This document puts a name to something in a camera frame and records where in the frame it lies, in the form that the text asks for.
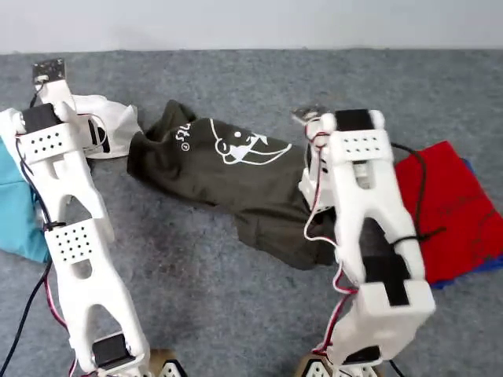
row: white cloth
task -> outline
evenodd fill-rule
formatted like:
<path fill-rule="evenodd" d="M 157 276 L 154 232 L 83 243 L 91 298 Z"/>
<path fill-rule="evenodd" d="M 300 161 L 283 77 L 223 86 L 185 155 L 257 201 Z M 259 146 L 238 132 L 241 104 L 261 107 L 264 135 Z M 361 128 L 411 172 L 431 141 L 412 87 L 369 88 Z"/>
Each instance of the white cloth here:
<path fill-rule="evenodd" d="M 89 115 L 93 123 L 100 127 L 106 135 L 109 152 L 104 152 L 102 146 L 88 148 L 86 157 L 90 159 L 112 159 L 127 156 L 129 145 L 134 134 L 141 131 L 138 125 L 138 111 L 135 106 L 120 104 L 107 100 L 104 96 L 74 95 L 76 111 L 80 115 Z M 97 142 L 102 144 L 103 137 L 96 135 Z"/>

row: black wire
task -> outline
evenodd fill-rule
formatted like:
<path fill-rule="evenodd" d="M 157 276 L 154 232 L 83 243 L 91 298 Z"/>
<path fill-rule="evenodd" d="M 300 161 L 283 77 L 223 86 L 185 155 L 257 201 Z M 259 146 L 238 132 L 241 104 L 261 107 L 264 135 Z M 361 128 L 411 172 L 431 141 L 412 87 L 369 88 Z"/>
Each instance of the black wire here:
<path fill-rule="evenodd" d="M 31 189 L 35 193 L 35 197 L 37 198 L 38 202 L 40 203 L 40 207 L 42 208 L 42 212 L 44 213 L 44 217 L 45 217 L 44 231 L 45 230 L 52 230 L 53 227 L 55 227 L 55 226 L 65 226 L 66 224 L 64 222 L 58 222 L 58 221 L 51 222 L 49 211 L 47 210 L 47 206 L 44 203 L 42 196 L 40 195 L 40 192 L 37 190 L 37 188 L 35 187 L 35 184 L 33 183 L 29 174 L 27 173 L 27 171 L 29 171 L 31 174 L 33 174 L 30 167 L 26 164 L 26 161 L 24 161 L 24 157 L 21 155 L 19 145 L 20 145 L 20 139 L 17 138 L 16 139 L 16 150 L 17 150 L 17 154 L 19 155 L 19 158 L 20 158 L 21 172 L 23 173 L 24 178 L 26 179 L 26 181 L 30 185 Z M 53 261 L 49 256 L 49 260 L 47 261 L 47 264 L 46 264 L 46 269 L 44 270 L 43 274 L 40 276 L 39 281 L 37 282 L 37 284 L 33 288 L 33 291 L 31 291 L 30 297 L 28 298 L 28 301 L 26 302 L 26 306 L 24 307 L 24 311 L 23 311 L 23 316 L 21 317 L 21 321 L 20 321 L 19 326 L 17 328 L 17 332 L 16 332 L 16 336 L 14 337 L 13 344 L 11 345 L 9 353 L 7 354 L 6 360 L 4 361 L 4 363 L 2 365 L 2 369 L 0 370 L 0 377 L 4 376 L 6 369 L 7 369 L 7 366 L 9 365 L 10 360 L 12 359 L 14 352 L 16 351 L 17 343 L 19 342 L 20 337 L 21 337 L 21 333 L 23 332 L 24 323 L 26 322 L 26 319 L 28 318 L 28 313 L 30 312 L 30 308 L 31 308 L 31 304 L 33 303 L 33 299 L 35 298 L 35 295 L 37 294 L 40 287 L 42 286 L 44 280 L 49 275 L 49 271 L 50 271 L 50 268 L 52 265 L 53 265 Z"/>
<path fill-rule="evenodd" d="M 19 342 L 19 339 L 21 337 L 21 333 L 23 332 L 23 327 L 24 323 L 26 322 L 26 319 L 28 318 L 28 313 L 30 312 L 31 304 L 33 303 L 33 299 L 35 298 L 37 292 L 39 291 L 40 287 L 42 286 L 44 280 L 47 278 L 47 275 L 49 275 L 49 271 L 51 266 L 53 265 L 53 261 L 49 257 L 49 261 L 46 264 L 46 269 L 44 270 L 43 274 L 40 276 L 39 281 L 33 288 L 33 291 L 31 291 L 30 297 L 28 298 L 28 301 L 26 302 L 26 306 L 24 307 L 23 311 L 23 316 L 21 317 L 21 320 L 19 322 L 19 326 L 17 327 L 16 331 L 16 336 L 14 337 L 13 344 L 10 347 L 9 353 L 7 354 L 6 360 L 4 361 L 2 365 L 2 369 L 0 370 L 0 377 L 3 377 L 4 374 L 6 373 L 6 369 L 9 366 L 10 360 L 12 359 L 14 352 L 16 351 L 17 348 L 17 343 Z"/>
<path fill-rule="evenodd" d="M 39 93 L 42 91 L 45 84 L 46 84 L 46 81 L 42 81 L 42 85 L 35 92 L 35 94 L 33 94 L 33 97 L 31 98 L 31 101 L 30 101 L 30 108 L 35 106 L 35 102 L 37 101 L 37 97 L 39 96 Z"/>
<path fill-rule="evenodd" d="M 405 375 L 402 373 L 402 371 L 397 367 L 395 362 L 393 360 L 389 360 L 391 367 L 395 370 L 396 374 L 399 375 L 400 377 L 405 377 Z"/>
<path fill-rule="evenodd" d="M 423 156 L 420 155 L 418 151 L 415 151 L 412 148 L 406 147 L 405 145 L 401 145 L 398 143 L 391 143 L 391 146 L 410 153 L 417 159 L 417 162 L 421 165 L 421 181 L 419 186 L 419 195 L 417 197 L 416 202 L 416 219 L 414 221 L 414 225 L 416 227 L 416 234 L 420 235 L 421 234 L 420 211 L 421 211 L 421 205 L 423 204 L 424 189 L 426 188 L 426 162 L 424 161 Z"/>
<path fill-rule="evenodd" d="M 403 151 L 408 152 L 412 156 L 414 156 L 417 159 L 417 162 L 421 165 L 421 180 L 420 180 L 420 186 L 419 186 L 419 194 L 417 196 L 417 202 L 416 202 L 416 216 L 414 219 L 414 228 L 416 229 L 416 235 L 415 236 L 405 236 L 402 238 L 399 238 L 395 242 L 391 243 L 392 247 L 395 247 L 398 243 L 405 241 L 405 240 L 419 240 L 419 241 L 425 241 L 434 236 L 435 234 L 439 232 L 443 232 L 447 230 L 445 227 L 440 227 L 432 232 L 428 233 L 422 233 L 421 232 L 421 227 L 420 227 L 420 220 L 421 220 L 421 208 L 423 206 L 423 199 L 424 199 L 424 191 L 426 189 L 426 162 L 423 159 L 423 156 L 418 152 L 415 151 L 412 148 L 409 148 L 405 145 L 401 145 L 398 143 L 391 143 L 391 146 L 393 148 L 398 148 Z"/>
<path fill-rule="evenodd" d="M 348 377 L 353 377 L 352 375 L 350 375 L 349 373 L 347 373 L 346 371 L 343 371 L 342 369 L 339 369 L 339 372 L 347 375 Z"/>

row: fabric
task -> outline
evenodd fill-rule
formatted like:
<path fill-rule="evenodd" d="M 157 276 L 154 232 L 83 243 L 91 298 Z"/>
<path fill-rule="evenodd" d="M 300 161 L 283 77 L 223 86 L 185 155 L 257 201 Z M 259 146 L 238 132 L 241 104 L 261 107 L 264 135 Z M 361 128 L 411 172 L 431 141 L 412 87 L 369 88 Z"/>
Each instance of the fabric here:
<path fill-rule="evenodd" d="M 333 250 L 303 237 L 309 210 L 297 185 L 303 150 L 169 101 L 160 121 L 134 136 L 127 171 L 166 194 L 234 214 L 239 239 L 297 269 L 330 265 Z M 333 229 L 319 214 L 310 234 Z"/>
<path fill-rule="evenodd" d="M 436 284 L 484 266 L 501 266 L 503 219 L 470 168 L 447 141 L 420 153 L 427 165 L 420 231 L 446 228 L 421 243 L 427 281 Z M 403 202 L 414 216 L 420 165 L 410 156 L 397 164 L 396 173 Z"/>
<path fill-rule="evenodd" d="M 0 250 L 45 262 L 49 249 L 36 224 L 34 195 L 0 138 Z"/>
<path fill-rule="evenodd" d="M 99 145 L 85 151 L 89 159 L 112 159 L 127 156 L 134 134 L 141 131 L 138 112 L 133 105 L 109 101 L 106 97 L 73 96 L 79 114 L 90 115 L 92 142 Z"/>

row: red cloth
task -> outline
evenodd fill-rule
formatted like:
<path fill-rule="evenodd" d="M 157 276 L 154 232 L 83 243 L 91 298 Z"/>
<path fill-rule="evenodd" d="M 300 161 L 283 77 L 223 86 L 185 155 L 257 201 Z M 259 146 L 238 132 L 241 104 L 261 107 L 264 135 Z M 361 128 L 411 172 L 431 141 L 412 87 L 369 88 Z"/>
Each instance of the red cloth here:
<path fill-rule="evenodd" d="M 420 231 L 426 280 L 452 280 L 503 254 L 503 219 L 447 141 L 421 151 L 427 166 Z M 403 203 L 415 219 L 421 169 L 414 156 L 396 165 Z"/>

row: red wire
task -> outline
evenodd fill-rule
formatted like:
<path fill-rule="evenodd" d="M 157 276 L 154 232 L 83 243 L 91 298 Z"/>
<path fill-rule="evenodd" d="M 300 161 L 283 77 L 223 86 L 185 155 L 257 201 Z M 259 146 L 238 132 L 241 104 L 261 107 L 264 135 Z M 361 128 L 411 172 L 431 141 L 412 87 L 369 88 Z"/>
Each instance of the red wire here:
<path fill-rule="evenodd" d="M 53 315 L 53 317 L 57 321 L 57 323 L 59 323 L 61 326 L 63 326 L 66 329 L 66 331 L 68 331 L 66 323 L 63 322 L 59 318 L 57 313 L 54 312 L 54 308 L 53 308 L 52 303 L 49 299 L 49 281 L 47 280 L 47 277 L 44 279 L 44 288 L 46 289 L 46 300 L 47 300 L 47 305 L 49 306 L 49 310 L 50 310 L 51 314 Z"/>
<path fill-rule="evenodd" d="M 318 176 L 317 176 L 317 180 L 316 180 L 316 189 L 314 191 L 315 194 L 314 194 L 314 200 L 313 200 L 313 203 L 314 203 L 313 204 L 313 208 L 315 209 L 316 208 L 316 204 L 318 203 L 318 197 L 319 197 L 319 194 L 320 194 L 320 189 L 319 188 L 320 188 L 320 184 L 321 184 L 321 153 L 322 153 L 323 148 L 327 144 L 325 143 L 323 145 L 316 145 L 314 143 L 314 141 L 316 140 L 317 137 L 330 136 L 330 134 L 327 133 L 327 132 L 325 132 L 325 131 L 319 131 L 312 138 L 309 138 L 307 136 L 307 126 L 308 125 L 309 125 L 309 123 L 306 124 L 305 127 L 304 127 L 304 134 L 306 136 L 306 139 L 312 145 L 314 145 L 316 148 L 318 148 Z M 340 304 L 338 304 L 336 312 L 332 315 L 332 319 L 330 320 L 329 325 L 327 327 L 327 331 L 326 331 L 326 334 L 325 334 L 325 338 L 324 338 L 323 344 L 321 345 L 321 347 L 318 347 L 317 349 L 315 349 L 315 350 L 312 351 L 312 353 L 314 353 L 315 355 L 318 355 L 318 356 L 327 357 L 326 350 L 327 350 L 327 348 L 329 346 L 332 345 L 332 342 L 330 341 L 330 339 L 332 338 L 333 329 L 336 326 L 336 323 L 337 323 L 337 321 L 339 319 L 339 316 L 340 316 L 340 314 L 341 314 L 341 312 L 343 310 L 344 304 L 349 299 L 349 297 L 351 297 L 352 295 L 355 295 L 358 292 L 357 288 L 340 287 L 339 286 L 339 282 L 342 279 L 343 274 L 344 274 L 344 272 L 341 270 L 341 274 L 336 278 L 336 280 L 334 282 L 334 286 L 337 287 L 337 288 L 339 288 L 339 289 L 341 289 L 341 290 L 347 291 L 347 293 L 343 296 Z"/>

